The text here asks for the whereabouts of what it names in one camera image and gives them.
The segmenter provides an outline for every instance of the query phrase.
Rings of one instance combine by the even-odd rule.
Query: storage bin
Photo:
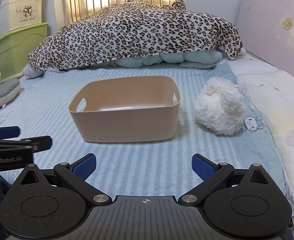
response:
[[[0,36],[42,22],[42,0],[0,0]]]
[[[27,55],[47,36],[48,23],[39,23],[13,31],[0,37],[1,79],[22,72],[28,63]]]
[[[86,106],[77,111],[83,99]],[[138,76],[87,84],[70,103],[69,112],[86,142],[143,142],[175,135],[179,105],[172,78]]]

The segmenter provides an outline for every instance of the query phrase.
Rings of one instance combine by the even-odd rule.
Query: basket handle hole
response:
[[[177,104],[178,100],[177,100],[177,97],[176,97],[176,94],[173,93],[173,103],[174,105]]]
[[[87,106],[86,100],[83,98],[76,107],[77,112],[83,112]]]

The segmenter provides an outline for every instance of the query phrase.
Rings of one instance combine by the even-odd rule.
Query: white storage bin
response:
[[[0,36],[42,22],[42,0],[0,0]]]

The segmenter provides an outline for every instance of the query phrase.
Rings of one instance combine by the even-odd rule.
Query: blue textured pad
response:
[[[215,168],[204,162],[201,158],[193,156],[191,159],[192,170],[205,181],[215,173]]]
[[[20,135],[20,128],[18,126],[0,127],[0,140],[16,138]]]
[[[95,170],[97,159],[95,155],[85,159],[82,163],[74,167],[72,173],[76,174],[80,179],[86,180]]]

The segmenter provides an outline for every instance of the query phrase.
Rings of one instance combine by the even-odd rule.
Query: crosshair logo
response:
[[[144,200],[142,200],[142,203],[144,204],[149,204],[150,202],[152,202],[150,199],[145,198]]]

